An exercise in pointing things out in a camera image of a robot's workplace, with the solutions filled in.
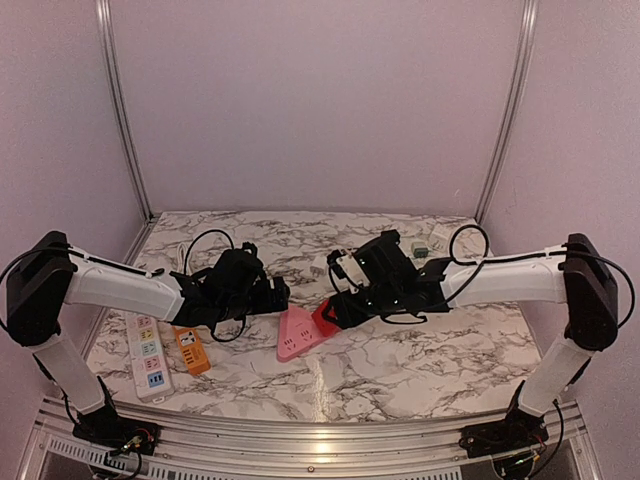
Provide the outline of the red cube socket adapter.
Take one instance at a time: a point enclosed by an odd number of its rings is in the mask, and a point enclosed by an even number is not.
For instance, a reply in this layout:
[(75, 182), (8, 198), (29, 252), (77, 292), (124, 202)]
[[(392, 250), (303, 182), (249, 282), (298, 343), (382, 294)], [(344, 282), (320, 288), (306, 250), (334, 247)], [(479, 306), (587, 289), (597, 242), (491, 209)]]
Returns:
[(342, 331), (330, 299), (325, 300), (313, 313), (312, 320), (323, 337), (330, 338)]

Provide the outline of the pink triangular power strip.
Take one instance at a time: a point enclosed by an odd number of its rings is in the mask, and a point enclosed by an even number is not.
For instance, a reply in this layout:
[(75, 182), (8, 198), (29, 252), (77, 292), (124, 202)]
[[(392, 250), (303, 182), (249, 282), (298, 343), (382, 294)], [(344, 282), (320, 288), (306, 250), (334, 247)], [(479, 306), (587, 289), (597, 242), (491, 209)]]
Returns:
[(276, 357), (286, 363), (320, 345), (328, 339), (312, 318), (300, 307), (290, 306), (280, 315)]

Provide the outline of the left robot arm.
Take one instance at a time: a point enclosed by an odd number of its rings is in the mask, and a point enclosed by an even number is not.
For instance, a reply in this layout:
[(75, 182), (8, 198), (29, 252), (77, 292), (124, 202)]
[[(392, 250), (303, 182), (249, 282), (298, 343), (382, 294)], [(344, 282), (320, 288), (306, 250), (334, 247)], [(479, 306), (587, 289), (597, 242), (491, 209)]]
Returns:
[(93, 256), (48, 232), (1, 273), (6, 291), (5, 331), (29, 349), (75, 406), (79, 424), (106, 445), (125, 438), (126, 423), (104, 382), (63, 335), (63, 305), (93, 305), (152, 317), (178, 327), (214, 331), (227, 320), (284, 312), (289, 287), (269, 278), (257, 248), (225, 250), (214, 266), (194, 274), (146, 271)]

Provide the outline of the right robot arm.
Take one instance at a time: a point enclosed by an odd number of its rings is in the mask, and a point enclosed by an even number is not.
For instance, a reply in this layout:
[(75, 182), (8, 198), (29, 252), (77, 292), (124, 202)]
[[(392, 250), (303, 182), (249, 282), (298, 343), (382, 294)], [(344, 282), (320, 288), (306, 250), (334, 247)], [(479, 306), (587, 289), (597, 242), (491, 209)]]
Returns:
[(416, 267), (400, 248), (396, 230), (352, 251), (335, 250), (327, 258), (332, 284), (346, 281), (312, 314), (326, 336), (375, 317), (390, 322), (409, 315), (425, 322), (429, 313), (505, 302), (564, 304), (568, 321), (534, 373), (512, 397), (495, 438), (515, 448), (542, 422), (556, 397), (574, 383), (592, 357), (609, 348), (628, 321), (619, 314), (616, 274), (623, 269), (600, 256), (587, 236), (512, 256), (474, 259), (453, 254)]

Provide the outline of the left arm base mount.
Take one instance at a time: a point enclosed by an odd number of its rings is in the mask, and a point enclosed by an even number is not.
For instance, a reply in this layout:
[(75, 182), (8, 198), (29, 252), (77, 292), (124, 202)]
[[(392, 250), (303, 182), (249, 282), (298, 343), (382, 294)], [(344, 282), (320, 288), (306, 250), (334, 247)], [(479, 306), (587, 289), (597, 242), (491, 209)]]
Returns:
[(108, 388), (97, 377), (104, 394), (104, 404), (89, 414), (71, 414), (66, 401), (65, 408), (74, 423), (73, 435), (91, 443), (109, 447), (111, 456), (140, 453), (152, 455), (157, 445), (160, 426), (157, 423), (123, 417), (118, 414)]

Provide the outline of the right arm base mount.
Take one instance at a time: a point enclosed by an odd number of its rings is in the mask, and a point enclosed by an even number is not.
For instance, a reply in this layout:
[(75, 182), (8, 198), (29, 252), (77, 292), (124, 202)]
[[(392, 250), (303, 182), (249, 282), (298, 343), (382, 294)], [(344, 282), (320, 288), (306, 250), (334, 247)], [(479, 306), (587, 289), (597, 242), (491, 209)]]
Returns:
[(526, 413), (520, 406), (521, 383), (513, 394), (503, 419), (465, 426), (458, 441), (469, 458), (506, 453), (545, 443), (549, 439), (544, 416)]

